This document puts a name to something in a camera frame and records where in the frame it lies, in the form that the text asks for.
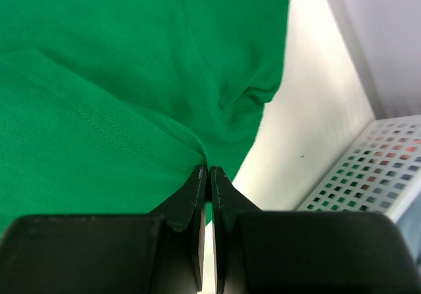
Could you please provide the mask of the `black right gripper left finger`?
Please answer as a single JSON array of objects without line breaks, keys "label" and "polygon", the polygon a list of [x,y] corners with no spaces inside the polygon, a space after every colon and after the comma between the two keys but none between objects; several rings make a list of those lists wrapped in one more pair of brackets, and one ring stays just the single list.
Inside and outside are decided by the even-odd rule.
[{"label": "black right gripper left finger", "polygon": [[30,215],[1,236],[2,293],[198,293],[207,167],[147,214]]}]

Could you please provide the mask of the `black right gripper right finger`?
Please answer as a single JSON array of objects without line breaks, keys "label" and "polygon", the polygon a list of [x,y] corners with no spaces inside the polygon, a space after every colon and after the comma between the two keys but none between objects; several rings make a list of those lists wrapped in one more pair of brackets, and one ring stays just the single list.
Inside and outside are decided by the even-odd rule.
[{"label": "black right gripper right finger", "polygon": [[210,170],[217,293],[419,293],[393,222],[373,212],[263,211]]}]

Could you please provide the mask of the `green t shirt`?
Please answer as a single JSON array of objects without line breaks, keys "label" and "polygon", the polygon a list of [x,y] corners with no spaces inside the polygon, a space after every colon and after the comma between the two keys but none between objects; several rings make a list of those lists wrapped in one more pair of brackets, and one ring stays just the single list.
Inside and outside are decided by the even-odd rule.
[{"label": "green t shirt", "polygon": [[149,212],[235,178],[280,87],[289,0],[1,0],[1,229]]}]

